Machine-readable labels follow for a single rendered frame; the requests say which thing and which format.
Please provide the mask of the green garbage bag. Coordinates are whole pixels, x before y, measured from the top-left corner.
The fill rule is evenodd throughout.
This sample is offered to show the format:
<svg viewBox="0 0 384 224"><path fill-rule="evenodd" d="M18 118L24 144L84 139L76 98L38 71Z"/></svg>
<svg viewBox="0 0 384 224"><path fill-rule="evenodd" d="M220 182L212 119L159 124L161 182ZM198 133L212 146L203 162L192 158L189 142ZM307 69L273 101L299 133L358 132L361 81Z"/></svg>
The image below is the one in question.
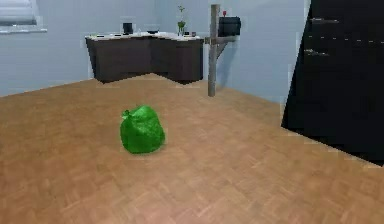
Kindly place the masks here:
<svg viewBox="0 0 384 224"><path fill-rule="evenodd" d="M128 152L146 154L164 144L165 132L156 111L148 105L140 105L122 112L120 138Z"/></svg>

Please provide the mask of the dark brown corner counter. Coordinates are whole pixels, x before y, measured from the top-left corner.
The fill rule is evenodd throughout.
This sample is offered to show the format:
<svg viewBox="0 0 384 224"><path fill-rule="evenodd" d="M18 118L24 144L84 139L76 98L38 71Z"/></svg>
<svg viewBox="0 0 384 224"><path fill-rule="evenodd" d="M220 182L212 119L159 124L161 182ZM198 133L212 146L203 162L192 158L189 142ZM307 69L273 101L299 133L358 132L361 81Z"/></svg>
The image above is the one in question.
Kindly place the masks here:
<svg viewBox="0 0 384 224"><path fill-rule="evenodd" d="M201 37L138 32L86 36L94 78L102 83L155 73L188 84L203 79Z"/></svg>

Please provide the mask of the green plant in vase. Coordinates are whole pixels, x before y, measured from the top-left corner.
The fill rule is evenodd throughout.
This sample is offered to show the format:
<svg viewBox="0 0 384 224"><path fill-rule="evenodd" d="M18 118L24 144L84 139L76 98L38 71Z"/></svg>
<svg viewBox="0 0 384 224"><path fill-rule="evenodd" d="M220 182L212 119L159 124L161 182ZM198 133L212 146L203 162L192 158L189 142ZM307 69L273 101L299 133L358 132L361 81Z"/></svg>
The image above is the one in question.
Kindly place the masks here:
<svg viewBox="0 0 384 224"><path fill-rule="evenodd" d="M178 6L178 10L180 12L180 20L177 22L177 25L178 25L178 36L182 36L184 35L184 27L185 27L185 24L186 22L184 21L184 10L185 10L185 7L183 7L182 5L179 5Z"/></svg>

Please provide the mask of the black mailbox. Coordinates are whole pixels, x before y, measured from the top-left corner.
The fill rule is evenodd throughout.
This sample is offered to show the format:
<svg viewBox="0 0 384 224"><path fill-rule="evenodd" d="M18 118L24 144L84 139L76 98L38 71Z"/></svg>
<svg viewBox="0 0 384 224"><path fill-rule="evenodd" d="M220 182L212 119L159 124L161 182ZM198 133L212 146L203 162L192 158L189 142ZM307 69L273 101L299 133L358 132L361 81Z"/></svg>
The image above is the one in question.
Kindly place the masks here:
<svg viewBox="0 0 384 224"><path fill-rule="evenodd" d="M238 16L227 16L223 14L219 18L219 37L239 36L241 30L241 19Z"/></svg>

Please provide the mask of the window with white blind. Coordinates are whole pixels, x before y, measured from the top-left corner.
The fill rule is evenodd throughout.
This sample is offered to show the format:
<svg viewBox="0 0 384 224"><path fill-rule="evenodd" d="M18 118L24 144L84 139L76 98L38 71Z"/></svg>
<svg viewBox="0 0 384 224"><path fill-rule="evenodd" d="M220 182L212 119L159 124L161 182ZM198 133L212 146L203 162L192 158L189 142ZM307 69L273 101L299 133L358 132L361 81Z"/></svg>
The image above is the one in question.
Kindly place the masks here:
<svg viewBox="0 0 384 224"><path fill-rule="evenodd" d="M37 0L0 0L0 35L46 31Z"/></svg>

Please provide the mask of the grey wooden mailbox post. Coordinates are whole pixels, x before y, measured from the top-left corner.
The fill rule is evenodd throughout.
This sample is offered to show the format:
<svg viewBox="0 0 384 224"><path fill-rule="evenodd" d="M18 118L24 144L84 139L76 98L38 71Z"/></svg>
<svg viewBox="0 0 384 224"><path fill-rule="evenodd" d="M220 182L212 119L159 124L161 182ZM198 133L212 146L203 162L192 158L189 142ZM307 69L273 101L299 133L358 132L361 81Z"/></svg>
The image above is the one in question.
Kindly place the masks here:
<svg viewBox="0 0 384 224"><path fill-rule="evenodd" d="M214 97L216 94L216 65L217 60L221 53L224 51L229 42L235 42L236 36L219 37L219 4L211 5L211 22L210 22L210 36L204 39L204 42L209 45L208 56L208 96Z"/></svg>

